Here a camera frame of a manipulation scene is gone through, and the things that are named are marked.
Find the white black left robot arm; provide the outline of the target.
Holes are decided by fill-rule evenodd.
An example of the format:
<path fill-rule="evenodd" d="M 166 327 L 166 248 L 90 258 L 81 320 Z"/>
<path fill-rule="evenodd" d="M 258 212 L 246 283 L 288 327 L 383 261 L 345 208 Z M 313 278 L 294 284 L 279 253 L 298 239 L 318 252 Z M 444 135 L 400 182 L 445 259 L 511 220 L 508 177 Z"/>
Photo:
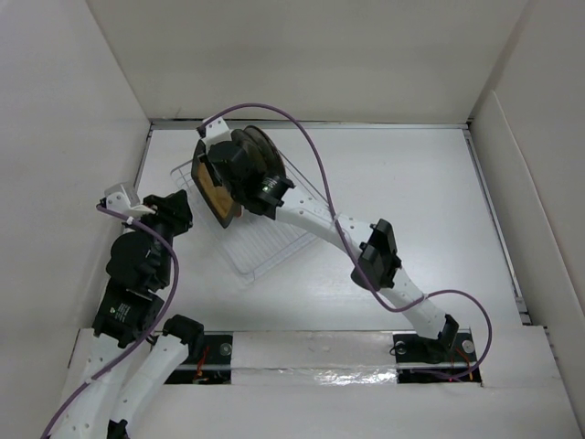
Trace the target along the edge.
<path fill-rule="evenodd" d="M 176 237 L 193 225 L 185 191 L 139 199 L 118 187 L 97 205 L 125 228 L 111 247 L 106 284 L 78 388 L 61 403 L 44 438 L 130 438 L 183 362 L 205 359 L 202 324 L 163 317 L 175 296 Z M 167 290 L 168 297 L 159 292 Z"/>

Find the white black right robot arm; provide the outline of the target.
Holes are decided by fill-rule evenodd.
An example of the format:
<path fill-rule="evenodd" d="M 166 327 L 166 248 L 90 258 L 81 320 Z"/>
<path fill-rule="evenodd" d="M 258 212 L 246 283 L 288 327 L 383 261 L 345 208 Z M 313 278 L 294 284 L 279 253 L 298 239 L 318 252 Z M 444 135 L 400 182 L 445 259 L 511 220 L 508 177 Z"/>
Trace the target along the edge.
<path fill-rule="evenodd" d="M 423 362 L 438 364 L 454 351 L 458 323 L 410 279 L 388 221 L 359 221 L 311 197 L 287 177 L 272 143 L 247 137 L 201 141 L 197 147 L 197 159 L 213 186 L 225 188 L 234 203 L 254 215 L 308 231 L 345 252 L 354 264 L 352 281 L 410 322 Z"/>

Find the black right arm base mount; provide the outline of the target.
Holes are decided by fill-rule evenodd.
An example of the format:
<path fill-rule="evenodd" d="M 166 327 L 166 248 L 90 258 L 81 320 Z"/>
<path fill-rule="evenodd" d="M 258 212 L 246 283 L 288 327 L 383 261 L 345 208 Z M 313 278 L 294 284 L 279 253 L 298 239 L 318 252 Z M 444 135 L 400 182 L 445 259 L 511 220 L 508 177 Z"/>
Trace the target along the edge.
<path fill-rule="evenodd" d="M 416 333 L 395 333 L 389 354 L 396 361 L 399 384 L 481 383 L 481 372 L 469 368 L 477 361 L 473 336 L 459 332 L 453 347 L 434 348 Z"/>

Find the square yellow plate dark rim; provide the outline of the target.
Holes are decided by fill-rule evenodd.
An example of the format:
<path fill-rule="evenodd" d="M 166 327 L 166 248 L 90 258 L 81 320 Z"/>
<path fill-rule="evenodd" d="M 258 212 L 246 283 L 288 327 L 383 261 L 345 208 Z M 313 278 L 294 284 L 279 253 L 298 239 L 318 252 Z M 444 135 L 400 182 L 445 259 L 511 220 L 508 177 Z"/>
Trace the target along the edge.
<path fill-rule="evenodd" d="M 214 184 L 207 167 L 205 144 L 202 140 L 197 141 L 190 174 L 199 193 L 223 229 L 226 229 L 235 218 L 241 216 L 241 205 L 232 199 L 224 186 Z"/>

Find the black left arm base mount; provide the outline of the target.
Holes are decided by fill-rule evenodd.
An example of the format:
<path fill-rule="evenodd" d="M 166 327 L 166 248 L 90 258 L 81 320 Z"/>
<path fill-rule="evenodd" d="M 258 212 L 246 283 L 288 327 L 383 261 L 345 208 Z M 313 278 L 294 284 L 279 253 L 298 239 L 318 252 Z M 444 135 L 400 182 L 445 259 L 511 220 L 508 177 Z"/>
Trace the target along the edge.
<path fill-rule="evenodd" d="M 231 383 L 233 334 L 206 333 L 196 357 L 189 357 L 166 379 L 166 385 L 227 385 Z"/>

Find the clear plastic dish rack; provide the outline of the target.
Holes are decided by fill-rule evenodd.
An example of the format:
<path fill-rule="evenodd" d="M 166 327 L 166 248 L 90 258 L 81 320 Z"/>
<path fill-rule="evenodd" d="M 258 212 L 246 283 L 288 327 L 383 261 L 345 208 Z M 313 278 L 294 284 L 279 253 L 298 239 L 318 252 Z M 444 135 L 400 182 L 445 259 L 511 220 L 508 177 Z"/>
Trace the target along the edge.
<path fill-rule="evenodd" d="M 211 243 L 214 253 L 223 259 L 241 283 L 253 283 L 316 240 L 306 230 L 246 210 L 227 228 L 222 228 L 190 175 L 191 165 L 187 161 L 176 166 L 170 171 L 170 177 L 188 194 L 195 230 Z"/>

